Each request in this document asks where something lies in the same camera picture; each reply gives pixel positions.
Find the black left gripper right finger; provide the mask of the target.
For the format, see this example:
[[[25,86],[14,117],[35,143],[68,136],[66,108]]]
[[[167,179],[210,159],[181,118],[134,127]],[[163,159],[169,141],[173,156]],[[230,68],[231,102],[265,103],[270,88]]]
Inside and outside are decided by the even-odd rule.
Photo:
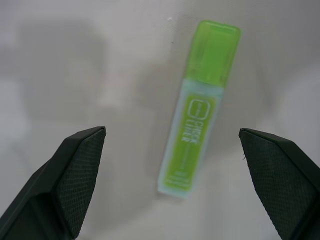
[[[281,240],[320,240],[320,167],[289,139],[249,128],[238,136],[254,190]]]

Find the green highlighter marker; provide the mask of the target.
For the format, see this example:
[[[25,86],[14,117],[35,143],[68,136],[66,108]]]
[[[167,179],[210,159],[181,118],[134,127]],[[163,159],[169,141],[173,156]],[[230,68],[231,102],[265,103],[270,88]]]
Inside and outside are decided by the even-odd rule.
[[[198,24],[159,170],[159,192],[183,198],[193,189],[240,37],[241,30],[233,25]]]

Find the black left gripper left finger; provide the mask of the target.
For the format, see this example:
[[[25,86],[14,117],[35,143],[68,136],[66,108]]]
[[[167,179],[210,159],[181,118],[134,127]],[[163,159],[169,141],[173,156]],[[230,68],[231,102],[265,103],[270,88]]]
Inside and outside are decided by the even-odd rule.
[[[65,138],[0,217],[0,240],[76,240],[101,162],[106,128]]]

